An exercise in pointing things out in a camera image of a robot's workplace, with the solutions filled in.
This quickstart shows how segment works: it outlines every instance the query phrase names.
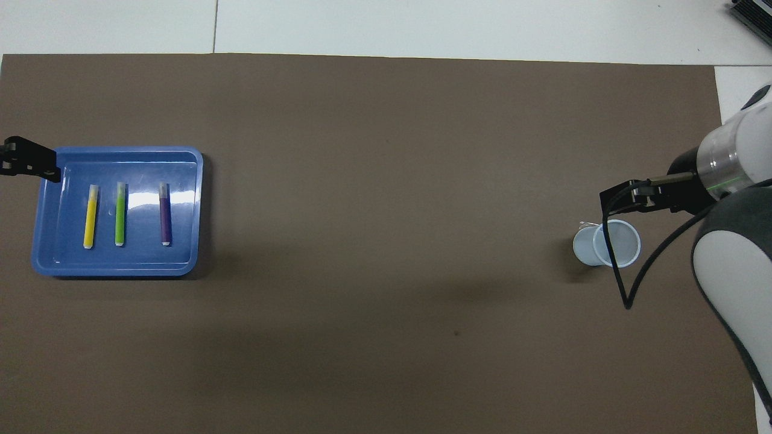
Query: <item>brown table surface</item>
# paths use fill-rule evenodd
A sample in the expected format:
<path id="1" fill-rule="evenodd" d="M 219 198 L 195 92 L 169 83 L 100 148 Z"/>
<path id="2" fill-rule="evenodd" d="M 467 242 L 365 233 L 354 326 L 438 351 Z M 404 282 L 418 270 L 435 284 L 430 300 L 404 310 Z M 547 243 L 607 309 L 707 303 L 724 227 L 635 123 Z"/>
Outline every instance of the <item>brown table surface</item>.
<path id="1" fill-rule="evenodd" d="M 630 311 L 571 251 L 719 123 L 703 66 L 5 56 L 3 137 L 206 160 L 180 280 L 37 275 L 0 179 L 0 432 L 753 432 L 693 232 Z M 624 218 L 645 257 L 688 215 Z"/>

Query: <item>plastic cup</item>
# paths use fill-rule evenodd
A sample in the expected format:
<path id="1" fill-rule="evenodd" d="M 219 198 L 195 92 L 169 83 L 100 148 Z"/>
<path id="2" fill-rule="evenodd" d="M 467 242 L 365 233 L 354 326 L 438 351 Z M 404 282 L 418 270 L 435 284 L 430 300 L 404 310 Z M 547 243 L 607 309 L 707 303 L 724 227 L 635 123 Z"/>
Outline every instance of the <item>plastic cup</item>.
<path id="1" fill-rule="evenodd" d="M 606 249 L 603 237 L 603 225 L 593 225 L 579 229 L 574 236 L 574 254 L 589 266 L 611 266 L 611 257 Z M 641 237 L 630 223 L 623 220 L 608 221 L 608 235 L 617 258 L 619 268 L 629 266 L 641 254 Z"/>

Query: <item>green marker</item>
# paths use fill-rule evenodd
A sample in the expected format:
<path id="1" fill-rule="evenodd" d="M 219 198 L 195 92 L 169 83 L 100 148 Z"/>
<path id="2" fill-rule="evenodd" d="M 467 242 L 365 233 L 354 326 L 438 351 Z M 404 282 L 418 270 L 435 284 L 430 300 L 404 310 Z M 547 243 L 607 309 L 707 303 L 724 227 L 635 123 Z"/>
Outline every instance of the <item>green marker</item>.
<path id="1" fill-rule="evenodd" d="M 126 236 L 126 183 L 118 182 L 115 199 L 115 245 L 121 247 Z"/>

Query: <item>purple marker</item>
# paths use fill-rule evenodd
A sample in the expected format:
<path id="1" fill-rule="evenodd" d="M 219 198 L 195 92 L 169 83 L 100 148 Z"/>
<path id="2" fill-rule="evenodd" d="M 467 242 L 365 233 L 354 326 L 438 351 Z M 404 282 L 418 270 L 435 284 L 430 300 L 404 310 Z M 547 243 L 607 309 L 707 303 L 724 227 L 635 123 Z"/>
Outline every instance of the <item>purple marker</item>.
<path id="1" fill-rule="evenodd" d="M 161 205 L 161 244 L 171 245 L 171 203 L 169 202 L 169 184 L 162 182 L 158 186 L 158 200 Z"/>

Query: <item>blue tray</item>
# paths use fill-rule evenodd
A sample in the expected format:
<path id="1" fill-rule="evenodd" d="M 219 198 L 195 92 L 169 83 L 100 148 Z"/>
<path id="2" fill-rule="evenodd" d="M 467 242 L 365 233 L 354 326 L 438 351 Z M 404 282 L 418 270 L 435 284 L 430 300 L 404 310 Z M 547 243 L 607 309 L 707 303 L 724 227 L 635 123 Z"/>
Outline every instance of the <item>blue tray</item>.
<path id="1" fill-rule="evenodd" d="M 43 180 L 32 266 L 47 276 L 182 276 L 198 258 L 204 160 L 193 147 L 61 147 L 62 181 Z M 126 240 L 115 246 L 117 183 L 127 184 Z M 168 183 L 171 245 L 161 245 L 158 185 Z M 94 245 L 83 248 L 89 185 L 100 186 Z"/>

